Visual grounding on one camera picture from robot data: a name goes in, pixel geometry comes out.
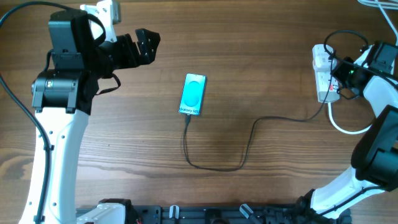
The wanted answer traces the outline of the blue Galaxy smartphone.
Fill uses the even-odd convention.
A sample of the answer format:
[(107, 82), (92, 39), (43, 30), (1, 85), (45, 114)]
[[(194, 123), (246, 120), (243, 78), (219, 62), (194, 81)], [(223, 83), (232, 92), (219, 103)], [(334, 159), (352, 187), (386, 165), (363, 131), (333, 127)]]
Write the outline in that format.
[(188, 73), (185, 77), (179, 113), (198, 116), (205, 93), (206, 76)]

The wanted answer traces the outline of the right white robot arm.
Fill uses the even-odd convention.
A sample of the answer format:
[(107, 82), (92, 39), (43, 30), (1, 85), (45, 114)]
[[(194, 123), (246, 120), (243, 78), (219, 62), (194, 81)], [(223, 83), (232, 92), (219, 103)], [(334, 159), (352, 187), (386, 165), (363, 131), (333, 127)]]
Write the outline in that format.
[(340, 60), (331, 71), (343, 88), (366, 99), (375, 119), (356, 145), (350, 166), (329, 184), (300, 197), (292, 212), (304, 223), (336, 220), (356, 203), (397, 188), (397, 46), (377, 40), (360, 58)]

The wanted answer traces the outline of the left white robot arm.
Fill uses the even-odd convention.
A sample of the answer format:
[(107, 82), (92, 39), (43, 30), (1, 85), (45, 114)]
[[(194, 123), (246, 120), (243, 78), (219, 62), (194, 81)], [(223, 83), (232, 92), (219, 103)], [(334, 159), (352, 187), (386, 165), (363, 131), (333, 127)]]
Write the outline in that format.
[(27, 203), (21, 223), (75, 223), (75, 185), (81, 141), (91, 115), (98, 82), (115, 71), (155, 60), (160, 35), (136, 30), (111, 37), (113, 18), (81, 9), (50, 16), (54, 67), (40, 72), (32, 85), (37, 122), (36, 147)]

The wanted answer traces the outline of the white charger plug adapter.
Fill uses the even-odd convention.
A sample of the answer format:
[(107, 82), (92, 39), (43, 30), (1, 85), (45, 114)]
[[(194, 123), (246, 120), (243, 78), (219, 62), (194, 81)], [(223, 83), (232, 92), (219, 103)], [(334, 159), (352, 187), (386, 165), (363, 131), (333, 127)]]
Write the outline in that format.
[(324, 52), (313, 53), (313, 68), (315, 71), (318, 72), (327, 71), (330, 68), (335, 68), (335, 66), (336, 66), (336, 60), (329, 59), (329, 55), (327, 53)]

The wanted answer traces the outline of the white power strip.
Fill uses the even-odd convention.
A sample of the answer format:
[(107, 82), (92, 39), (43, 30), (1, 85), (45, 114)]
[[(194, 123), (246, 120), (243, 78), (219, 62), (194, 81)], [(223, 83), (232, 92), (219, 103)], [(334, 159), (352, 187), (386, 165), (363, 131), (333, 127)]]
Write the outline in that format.
[[(312, 49), (314, 52), (327, 53), (324, 49), (323, 44), (317, 44)], [(331, 71), (334, 68), (330, 68), (327, 71), (315, 71), (315, 83), (317, 89), (317, 98), (320, 103), (333, 103), (340, 99), (340, 95), (337, 93), (338, 82), (336, 78), (331, 77)]]

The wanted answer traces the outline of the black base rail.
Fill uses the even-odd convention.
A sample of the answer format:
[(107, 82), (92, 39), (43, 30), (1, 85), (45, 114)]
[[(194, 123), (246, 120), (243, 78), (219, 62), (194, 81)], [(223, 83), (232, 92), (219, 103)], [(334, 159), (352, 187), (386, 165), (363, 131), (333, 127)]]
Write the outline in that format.
[(302, 215), (293, 216), (292, 204), (250, 206), (253, 218), (245, 217), (237, 205), (230, 207), (161, 207), (159, 205), (136, 205), (136, 223), (305, 223)]

